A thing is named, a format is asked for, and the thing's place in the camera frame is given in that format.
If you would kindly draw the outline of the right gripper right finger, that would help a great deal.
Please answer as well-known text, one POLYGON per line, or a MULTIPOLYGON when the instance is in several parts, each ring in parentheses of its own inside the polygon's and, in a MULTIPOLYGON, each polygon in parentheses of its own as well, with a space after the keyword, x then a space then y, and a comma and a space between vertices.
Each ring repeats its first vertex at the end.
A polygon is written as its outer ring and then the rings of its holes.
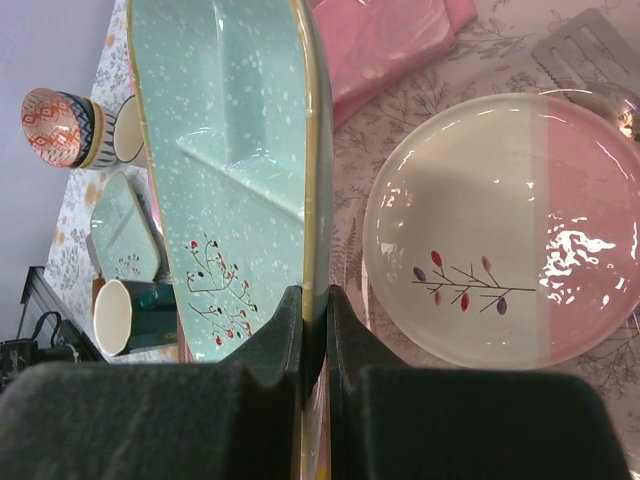
POLYGON ((335 479, 627 479, 604 404, 583 380, 545 372, 415 368, 327 304, 335 479))

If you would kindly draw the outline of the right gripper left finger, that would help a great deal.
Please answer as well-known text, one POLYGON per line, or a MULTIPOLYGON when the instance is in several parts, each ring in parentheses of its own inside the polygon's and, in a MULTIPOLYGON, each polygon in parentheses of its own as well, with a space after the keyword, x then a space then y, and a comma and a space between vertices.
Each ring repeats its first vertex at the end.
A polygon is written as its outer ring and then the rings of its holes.
POLYGON ((5 479, 294 479, 302 291, 217 363, 44 363, 1 397, 5 479))

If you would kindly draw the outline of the mint divided rectangular tray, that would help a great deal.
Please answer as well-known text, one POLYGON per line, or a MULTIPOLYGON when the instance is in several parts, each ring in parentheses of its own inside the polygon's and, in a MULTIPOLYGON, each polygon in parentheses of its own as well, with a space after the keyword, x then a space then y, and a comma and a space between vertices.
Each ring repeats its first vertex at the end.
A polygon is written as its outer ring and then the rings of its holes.
POLYGON ((132 1, 128 48, 186 347, 218 362, 302 290, 318 338, 331 89, 305 1, 132 1))

